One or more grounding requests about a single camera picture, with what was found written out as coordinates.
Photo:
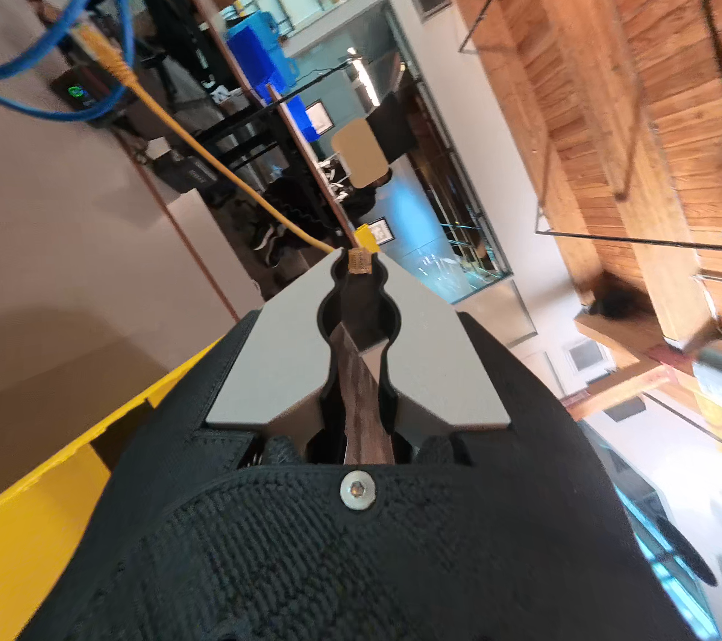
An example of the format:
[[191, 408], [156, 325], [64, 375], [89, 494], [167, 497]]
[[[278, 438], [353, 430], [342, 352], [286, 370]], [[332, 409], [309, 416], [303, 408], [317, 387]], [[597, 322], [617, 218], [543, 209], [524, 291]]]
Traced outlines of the glass window wall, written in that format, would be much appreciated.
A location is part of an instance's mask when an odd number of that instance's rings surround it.
[[472, 190], [447, 125], [389, 0], [351, 16], [317, 17], [291, 35], [284, 50], [300, 76], [293, 88], [357, 52], [378, 93], [372, 107], [355, 74], [335, 74], [301, 95], [321, 99], [336, 126], [315, 148], [331, 155], [331, 138], [356, 118], [381, 124], [400, 147], [391, 181], [377, 190], [360, 223], [386, 218], [395, 239], [381, 249], [444, 300], [456, 304], [505, 279], [510, 269]]

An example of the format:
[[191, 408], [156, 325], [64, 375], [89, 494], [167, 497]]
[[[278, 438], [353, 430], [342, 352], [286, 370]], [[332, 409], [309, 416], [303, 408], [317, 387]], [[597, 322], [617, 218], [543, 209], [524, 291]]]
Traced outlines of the light stand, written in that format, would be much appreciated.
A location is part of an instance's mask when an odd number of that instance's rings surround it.
[[[310, 91], [311, 88], [320, 85], [320, 83], [326, 81], [335, 74], [343, 73], [348, 75], [349, 72], [352, 72], [353, 74], [355, 74], [356, 83], [364, 89], [369, 101], [371, 103], [376, 102], [376, 104], [372, 104], [372, 107], [377, 107], [378, 93], [375, 90], [375, 86], [368, 72], [367, 65], [368, 63], [364, 60], [363, 56], [359, 55], [357, 52], [351, 52], [348, 57], [344, 59], [340, 64], [332, 68], [327, 68], [325, 71], [317, 72], [316, 76], [313, 77], [311, 81], [294, 88], [293, 90], [282, 95], [282, 97], [284, 98], [285, 102], [287, 98], [291, 98], [296, 95], [301, 97], [304, 92]], [[194, 138], [199, 140], [201, 144], [204, 145], [219, 141], [226, 136], [230, 136], [240, 127], [250, 125], [257, 121], [265, 120], [268, 116], [270, 116], [272, 112], [276, 111], [274, 109], [273, 102], [274, 101], [272, 100], [265, 107], [262, 107], [255, 111], [252, 111], [250, 108], [242, 111], [236, 111], [235, 113], [229, 115], [226, 119], [212, 125], [210, 128], [200, 131], [194, 136]]]

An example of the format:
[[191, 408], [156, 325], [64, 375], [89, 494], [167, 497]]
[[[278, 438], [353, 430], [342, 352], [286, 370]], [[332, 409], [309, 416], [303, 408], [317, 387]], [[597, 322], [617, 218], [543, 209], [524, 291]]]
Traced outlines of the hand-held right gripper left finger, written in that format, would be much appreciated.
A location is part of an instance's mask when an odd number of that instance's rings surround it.
[[346, 412], [330, 336], [346, 250], [336, 249], [261, 309], [206, 415], [212, 429], [288, 436], [306, 456], [343, 456]]

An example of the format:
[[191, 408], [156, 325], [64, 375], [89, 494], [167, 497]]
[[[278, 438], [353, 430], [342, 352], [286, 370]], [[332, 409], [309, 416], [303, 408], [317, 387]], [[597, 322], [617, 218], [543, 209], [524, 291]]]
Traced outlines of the yellow plastic bin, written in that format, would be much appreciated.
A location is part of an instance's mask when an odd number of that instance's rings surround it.
[[2, 493], [2, 640], [17, 638], [67, 567], [129, 438], [216, 344], [144, 389]]

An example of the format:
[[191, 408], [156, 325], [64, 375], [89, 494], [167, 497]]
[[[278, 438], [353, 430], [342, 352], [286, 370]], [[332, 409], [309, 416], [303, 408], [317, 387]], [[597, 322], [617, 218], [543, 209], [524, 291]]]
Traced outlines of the black office chair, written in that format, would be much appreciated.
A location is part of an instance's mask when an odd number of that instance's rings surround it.
[[196, 52], [195, 41], [172, 2], [143, 1], [155, 26], [155, 37], [159, 45], [197, 82], [205, 83], [208, 74]]

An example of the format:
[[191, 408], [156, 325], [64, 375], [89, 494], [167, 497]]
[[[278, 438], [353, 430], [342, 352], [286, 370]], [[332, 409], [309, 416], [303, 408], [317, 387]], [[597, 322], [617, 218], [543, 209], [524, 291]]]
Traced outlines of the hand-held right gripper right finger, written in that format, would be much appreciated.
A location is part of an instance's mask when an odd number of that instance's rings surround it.
[[381, 423], [419, 448], [432, 436], [506, 429], [510, 416], [454, 308], [384, 253], [373, 257]]

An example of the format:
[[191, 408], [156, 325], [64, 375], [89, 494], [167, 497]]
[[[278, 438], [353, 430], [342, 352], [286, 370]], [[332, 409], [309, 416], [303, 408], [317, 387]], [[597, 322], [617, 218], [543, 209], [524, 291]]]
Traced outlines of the blue plastic bin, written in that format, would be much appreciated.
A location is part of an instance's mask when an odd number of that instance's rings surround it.
[[285, 104], [305, 140], [309, 143], [318, 141], [319, 133], [315, 130], [302, 98], [297, 95], [287, 98]]
[[230, 27], [226, 43], [250, 86], [265, 102], [272, 101], [267, 85], [281, 94], [296, 85], [299, 68], [284, 54], [278, 24], [269, 12], [254, 12]]

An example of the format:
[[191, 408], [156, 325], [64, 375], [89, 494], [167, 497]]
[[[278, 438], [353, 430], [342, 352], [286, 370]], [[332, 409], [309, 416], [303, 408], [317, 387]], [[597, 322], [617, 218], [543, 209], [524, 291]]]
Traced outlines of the black power station with display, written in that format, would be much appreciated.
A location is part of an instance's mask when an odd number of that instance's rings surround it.
[[121, 88], [112, 74], [96, 64], [73, 66], [50, 81], [51, 91], [75, 112], [93, 109]]

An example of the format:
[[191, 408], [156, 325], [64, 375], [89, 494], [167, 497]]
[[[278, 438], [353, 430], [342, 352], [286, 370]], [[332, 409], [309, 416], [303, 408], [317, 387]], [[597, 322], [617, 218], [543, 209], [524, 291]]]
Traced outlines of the small wall vent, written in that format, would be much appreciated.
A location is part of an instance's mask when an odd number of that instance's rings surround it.
[[611, 358], [605, 348], [593, 339], [583, 339], [569, 344], [564, 352], [570, 366], [577, 374], [589, 374], [609, 369]]

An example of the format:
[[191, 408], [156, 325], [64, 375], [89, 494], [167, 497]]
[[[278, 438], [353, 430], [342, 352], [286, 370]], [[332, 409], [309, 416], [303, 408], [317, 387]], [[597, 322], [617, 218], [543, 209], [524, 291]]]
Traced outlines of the long dark table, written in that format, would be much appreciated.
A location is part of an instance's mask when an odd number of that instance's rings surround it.
[[345, 237], [349, 241], [350, 248], [360, 248], [361, 243], [355, 234], [355, 227], [341, 205], [337, 202], [336, 196], [333, 194], [329, 182], [319, 167], [319, 161], [315, 151], [306, 140], [302, 131], [299, 129], [296, 121], [294, 120], [293, 114], [289, 111], [287, 103], [284, 98], [276, 90], [274, 85], [266, 85], [269, 96], [273, 99], [274, 109], [277, 110], [279, 117], [283, 120], [284, 125], [287, 127], [287, 131], [293, 138], [294, 144], [303, 157], [305, 164], [309, 169], [309, 173], [313, 177], [313, 180], [318, 185], [320, 193], [326, 202], [326, 205], [332, 211], [339, 228], [343, 231]]

